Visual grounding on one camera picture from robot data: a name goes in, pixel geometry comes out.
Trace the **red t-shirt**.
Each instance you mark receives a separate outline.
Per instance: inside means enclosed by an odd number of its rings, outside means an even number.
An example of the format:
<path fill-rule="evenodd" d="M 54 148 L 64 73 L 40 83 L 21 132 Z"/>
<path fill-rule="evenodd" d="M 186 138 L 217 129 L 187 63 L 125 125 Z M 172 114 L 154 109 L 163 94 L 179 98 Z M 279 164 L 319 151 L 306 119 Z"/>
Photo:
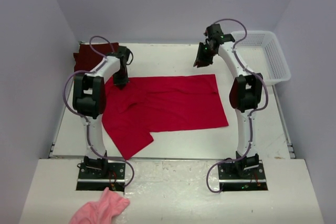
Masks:
<path fill-rule="evenodd" d="M 133 77 L 123 89 L 109 79 L 105 92 L 102 125 L 124 159 L 150 145 L 152 132 L 229 125 L 214 74 Z"/>

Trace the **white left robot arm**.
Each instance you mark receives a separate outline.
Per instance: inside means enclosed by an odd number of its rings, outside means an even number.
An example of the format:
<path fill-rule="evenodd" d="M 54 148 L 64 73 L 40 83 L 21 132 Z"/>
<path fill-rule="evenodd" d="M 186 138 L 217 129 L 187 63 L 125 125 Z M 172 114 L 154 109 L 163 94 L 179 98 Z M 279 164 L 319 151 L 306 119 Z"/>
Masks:
<path fill-rule="evenodd" d="M 108 175 L 107 150 L 102 136 L 102 115 L 107 105 L 105 83 L 112 78 L 113 84 L 123 89 L 129 82 L 127 66 L 133 53 L 120 46 L 116 52 L 104 55 L 97 66 L 89 71 L 78 71 L 74 76 L 72 107 L 82 117 L 85 126 L 87 152 L 83 165 L 97 178 Z"/>

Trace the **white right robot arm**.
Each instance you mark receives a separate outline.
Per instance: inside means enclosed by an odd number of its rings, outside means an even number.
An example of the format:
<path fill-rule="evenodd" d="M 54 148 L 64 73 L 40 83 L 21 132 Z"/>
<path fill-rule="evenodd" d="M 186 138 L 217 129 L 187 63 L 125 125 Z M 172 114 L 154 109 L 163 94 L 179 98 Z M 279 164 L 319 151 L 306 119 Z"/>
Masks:
<path fill-rule="evenodd" d="M 213 23 L 205 30 L 206 39 L 199 43 L 194 66 L 207 67 L 218 55 L 226 63 L 234 81 L 229 93 L 229 102 L 235 110 L 238 123 L 238 146 L 235 159 L 228 159 L 223 169 L 246 178 L 259 166 L 256 150 L 254 122 L 256 112 L 260 111 L 263 76 L 250 70 L 247 63 L 238 55 L 237 44 L 232 34 L 223 33 L 219 23 Z"/>

